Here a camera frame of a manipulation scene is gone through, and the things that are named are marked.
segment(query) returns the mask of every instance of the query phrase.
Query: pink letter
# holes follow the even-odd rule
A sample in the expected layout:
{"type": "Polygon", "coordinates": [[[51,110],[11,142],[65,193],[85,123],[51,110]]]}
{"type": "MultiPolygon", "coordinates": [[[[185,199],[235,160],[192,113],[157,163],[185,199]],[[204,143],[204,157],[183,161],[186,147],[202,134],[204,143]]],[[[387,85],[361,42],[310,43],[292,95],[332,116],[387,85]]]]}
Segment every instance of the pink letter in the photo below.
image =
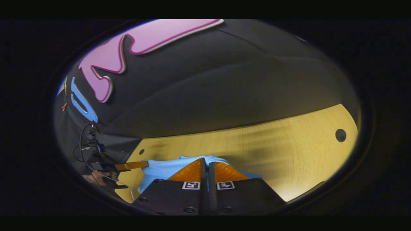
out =
{"type": "Polygon", "coordinates": [[[124,63],[122,42],[125,36],[132,39],[129,52],[141,55],[171,43],[179,38],[223,23],[222,19],[160,19],[140,25],[112,38],[81,61],[79,69],[94,90],[98,101],[106,102],[113,89],[110,77],[99,76],[95,68],[120,74],[124,63]]]}

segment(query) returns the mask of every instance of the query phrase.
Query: cable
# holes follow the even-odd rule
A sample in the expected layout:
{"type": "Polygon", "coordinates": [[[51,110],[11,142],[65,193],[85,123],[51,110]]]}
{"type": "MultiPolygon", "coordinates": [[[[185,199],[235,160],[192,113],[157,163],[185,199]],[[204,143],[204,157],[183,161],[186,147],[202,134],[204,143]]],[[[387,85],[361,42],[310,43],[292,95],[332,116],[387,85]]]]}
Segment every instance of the cable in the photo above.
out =
{"type": "MultiPolygon", "coordinates": [[[[84,130],[85,130],[85,129],[87,128],[87,126],[89,126],[89,125],[91,126],[92,124],[87,124],[87,125],[83,128],[83,130],[81,131],[81,133],[80,133],[80,145],[79,145],[79,147],[82,146],[82,145],[81,145],[81,138],[83,137],[84,130]]],[[[101,185],[101,184],[96,180],[96,178],[93,176],[93,172],[96,171],[96,170],[94,170],[92,167],[90,167],[90,165],[88,165],[87,161],[84,159],[83,150],[82,150],[81,148],[80,148],[80,153],[81,153],[81,158],[83,159],[83,162],[84,162],[84,163],[87,165],[87,167],[90,168],[91,171],[92,171],[91,176],[94,178],[94,180],[97,182],[97,184],[99,184],[99,186],[101,187],[102,185],[101,185]]],[[[113,180],[113,181],[115,181],[115,182],[119,182],[120,184],[123,184],[123,185],[127,186],[127,187],[130,189],[130,193],[131,193],[131,197],[132,197],[133,201],[135,201],[134,196],[133,196],[133,191],[131,190],[130,186],[128,186],[128,185],[126,185],[126,184],[124,184],[124,183],[121,183],[121,182],[118,181],[118,180],[114,180],[114,179],[112,179],[112,178],[110,178],[110,177],[104,176],[104,175],[98,173],[98,171],[96,171],[96,173],[99,174],[99,175],[101,175],[102,177],[108,178],[108,179],[110,179],[110,180],[113,180]]]]}
{"type": "Polygon", "coordinates": [[[76,148],[78,148],[78,147],[80,147],[80,146],[76,146],[76,147],[74,147],[73,148],[73,150],[72,150],[72,155],[73,155],[73,157],[76,159],[76,160],[78,160],[78,161],[80,161],[80,162],[83,162],[81,159],[78,159],[75,155],[74,155],[74,150],[76,149],[76,148]]]}

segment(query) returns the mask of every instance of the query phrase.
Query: light blue cloth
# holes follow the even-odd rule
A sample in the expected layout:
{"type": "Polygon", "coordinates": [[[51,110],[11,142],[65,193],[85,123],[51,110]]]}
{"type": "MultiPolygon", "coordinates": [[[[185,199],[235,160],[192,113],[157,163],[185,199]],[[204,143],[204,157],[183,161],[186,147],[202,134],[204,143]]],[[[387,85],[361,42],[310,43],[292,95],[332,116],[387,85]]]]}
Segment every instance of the light blue cloth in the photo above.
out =
{"type": "MultiPolygon", "coordinates": [[[[188,164],[194,162],[195,160],[199,158],[204,158],[205,159],[205,164],[208,167],[208,165],[212,162],[221,162],[225,163],[227,165],[230,165],[228,161],[216,157],[216,156],[197,156],[197,157],[185,157],[185,156],[179,156],[177,159],[173,160],[167,160],[167,161],[157,161],[157,160],[142,160],[142,161],[147,161],[148,166],[141,168],[145,174],[143,180],[141,181],[138,191],[139,193],[143,193],[143,191],[153,182],[155,179],[162,179],[162,180],[167,180],[170,178],[172,175],[174,175],[176,172],[178,172],[180,169],[184,168],[188,164]]],[[[246,177],[253,179],[253,178],[262,178],[260,175],[255,175],[251,173],[246,173],[246,172],[241,172],[243,175],[246,177]]]]}

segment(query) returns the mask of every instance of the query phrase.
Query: white cable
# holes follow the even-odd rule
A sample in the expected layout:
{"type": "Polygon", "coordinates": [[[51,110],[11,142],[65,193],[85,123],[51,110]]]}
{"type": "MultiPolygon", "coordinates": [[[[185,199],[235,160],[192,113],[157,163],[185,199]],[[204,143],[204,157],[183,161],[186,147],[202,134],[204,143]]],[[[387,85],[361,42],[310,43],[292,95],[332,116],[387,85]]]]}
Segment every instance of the white cable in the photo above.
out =
{"type": "Polygon", "coordinates": [[[99,175],[102,176],[102,177],[105,177],[105,178],[110,179],[110,180],[112,180],[112,181],[114,181],[114,182],[118,182],[118,183],[120,183],[120,184],[123,184],[123,185],[127,186],[127,187],[129,188],[129,190],[130,190],[131,198],[133,199],[133,201],[135,201],[134,196],[133,196],[133,191],[131,190],[130,186],[128,186],[128,185],[126,185],[125,183],[122,183],[122,182],[120,182],[120,181],[118,181],[118,180],[114,180],[114,179],[112,179],[112,178],[110,178],[110,177],[108,177],[108,176],[104,176],[104,175],[98,173],[98,171],[96,171],[96,173],[99,174],[99,175]]]}

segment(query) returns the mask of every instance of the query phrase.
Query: wooden table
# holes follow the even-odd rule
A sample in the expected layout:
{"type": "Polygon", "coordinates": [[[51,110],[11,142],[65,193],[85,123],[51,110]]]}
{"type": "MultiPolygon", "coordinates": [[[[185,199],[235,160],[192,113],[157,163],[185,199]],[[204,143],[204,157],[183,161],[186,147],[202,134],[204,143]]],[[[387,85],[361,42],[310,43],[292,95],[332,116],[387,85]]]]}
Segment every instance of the wooden table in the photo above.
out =
{"type": "MultiPolygon", "coordinates": [[[[339,104],[258,125],[143,139],[128,162],[214,155],[238,170],[262,175],[277,194],[289,201],[327,180],[344,164],[357,132],[351,115],[339,104]],[[345,130],[344,142],[336,139],[337,129],[345,130]]],[[[143,176],[141,169],[133,169],[120,173],[118,179],[129,185],[137,198],[143,176]]],[[[115,191],[125,201],[133,202],[129,189],[115,191]]]]}

